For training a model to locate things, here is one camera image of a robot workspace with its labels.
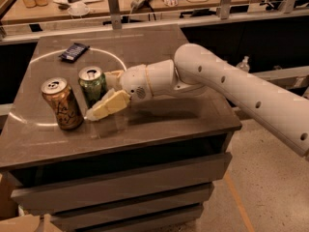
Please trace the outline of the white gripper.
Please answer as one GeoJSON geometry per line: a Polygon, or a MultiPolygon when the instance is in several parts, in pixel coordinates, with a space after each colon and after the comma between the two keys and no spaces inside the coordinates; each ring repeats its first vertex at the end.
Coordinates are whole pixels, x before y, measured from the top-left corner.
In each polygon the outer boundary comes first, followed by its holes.
{"type": "Polygon", "coordinates": [[[104,75],[109,91],[87,110],[86,118],[90,121],[98,121],[127,108],[130,98],[133,102],[145,102],[153,97],[145,65],[131,67],[124,72],[106,72],[104,75]]]}

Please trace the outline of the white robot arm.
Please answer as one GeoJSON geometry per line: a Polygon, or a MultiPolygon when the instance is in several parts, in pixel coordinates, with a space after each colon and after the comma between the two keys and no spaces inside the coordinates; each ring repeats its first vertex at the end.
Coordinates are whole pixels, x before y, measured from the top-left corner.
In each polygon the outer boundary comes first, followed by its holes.
{"type": "Polygon", "coordinates": [[[130,102],[192,95],[204,87],[222,94],[298,155],[309,155],[309,100],[223,61],[195,43],[181,45],[172,60],[106,75],[110,90],[86,112],[97,121],[130,102]]]}

